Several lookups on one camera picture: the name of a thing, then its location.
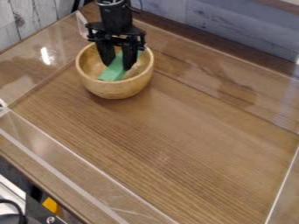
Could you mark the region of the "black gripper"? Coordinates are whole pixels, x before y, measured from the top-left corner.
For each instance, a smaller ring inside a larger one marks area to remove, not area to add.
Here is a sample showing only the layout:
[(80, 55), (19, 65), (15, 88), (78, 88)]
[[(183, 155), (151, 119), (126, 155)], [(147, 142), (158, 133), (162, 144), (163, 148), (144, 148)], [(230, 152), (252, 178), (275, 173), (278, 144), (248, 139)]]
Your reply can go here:
[(104, 28), (102, 22), (87, 23), (86, 28), (88, 29), (88, 41), (96, 43), (104, 65), (108, 67), (116, 57), (114, 45), (122, 46), (123, 66), (126, 70), (130, 70), (136, 63), (138, 49), (140, 51), (146, 49), (146, 31), (132, 25), (122, 32), (114, 32)]

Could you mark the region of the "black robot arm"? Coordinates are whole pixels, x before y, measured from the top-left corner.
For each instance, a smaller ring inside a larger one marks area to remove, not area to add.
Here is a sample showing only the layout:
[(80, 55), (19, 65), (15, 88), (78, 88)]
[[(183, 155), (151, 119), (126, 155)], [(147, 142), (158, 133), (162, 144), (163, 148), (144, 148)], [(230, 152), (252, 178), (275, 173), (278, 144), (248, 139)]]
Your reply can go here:
[(94, 42), (106, 66), (116, 58), (115, 47), (123, 52), (123, 68), (130, 70), (138, 52), (146, 49), (146, 31), (134, 25), (131, 0), (96, 0), (100, 21), (86, 23), (88, 41)]

